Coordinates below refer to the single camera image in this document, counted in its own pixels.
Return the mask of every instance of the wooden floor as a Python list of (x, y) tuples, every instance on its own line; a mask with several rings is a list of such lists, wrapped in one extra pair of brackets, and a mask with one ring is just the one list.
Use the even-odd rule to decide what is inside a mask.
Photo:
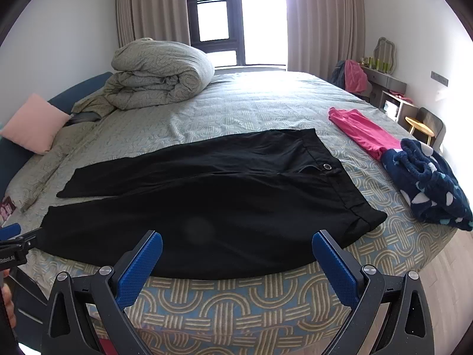
[[(421, 272), (434, 328), (435, 355), (450, 355), (473, 321), (473, 233), (458, 231)], [(368, 355), (386, 314), (383, 305), (358, 355)], [(323, 340), (290, 355), (320, 355)]]

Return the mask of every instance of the black pants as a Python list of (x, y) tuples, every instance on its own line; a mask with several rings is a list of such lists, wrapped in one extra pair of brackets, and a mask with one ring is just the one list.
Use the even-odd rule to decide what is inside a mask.
[(77, 169), (50, 207), (38, 247), (113, 265), (147, 230), (162, 235), (153, 275), (261, 276), (314, 261), (326, 229), (342, 247), (386, 219), (370, 207), (315, 130), (269, 130), (174, 145)]

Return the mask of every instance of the blue gripper pad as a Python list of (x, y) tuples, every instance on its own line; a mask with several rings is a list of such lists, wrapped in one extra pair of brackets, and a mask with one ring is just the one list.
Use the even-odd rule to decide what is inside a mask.
[(340, 303), (355, 308), (359, 302), (356, 278), (321, 233), (312, 238), (312, 252)]
[(132, 306), (163, 252), (161, 235), (154, 233), (128, 266), (117, 284), (115, 298), (121, 309)]
[(21, 227), (18, 223), (0, 228), (0, 241), (7, 241), (21, 234)]

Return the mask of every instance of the curtain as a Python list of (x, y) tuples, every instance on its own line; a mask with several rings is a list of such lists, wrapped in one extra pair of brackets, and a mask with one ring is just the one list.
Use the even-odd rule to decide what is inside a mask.
[(324, 80), (339, 60), (365, 52), (363, 0), (287, 0), (288, 70)]
[(191, 44), (187, 0), (115, 0), (120, 47), (143, 37)]

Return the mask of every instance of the human hand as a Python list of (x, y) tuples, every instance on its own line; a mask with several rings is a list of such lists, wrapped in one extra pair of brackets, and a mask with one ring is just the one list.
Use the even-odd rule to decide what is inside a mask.
[[(10, 273), (10, 270), (5, 270), (3, 276), (7, 277)], [(1, 294), (3, 296), (3, 302), (5, 303), (5, 308), (7, 310), (8, 319), (10, 321), (10, 326), (15, 328), (17, 325), (17, 318), (15, 316), (15, 307), (13, 306), (13, 300), (10, 288), (5, 284), (1, 289)]]

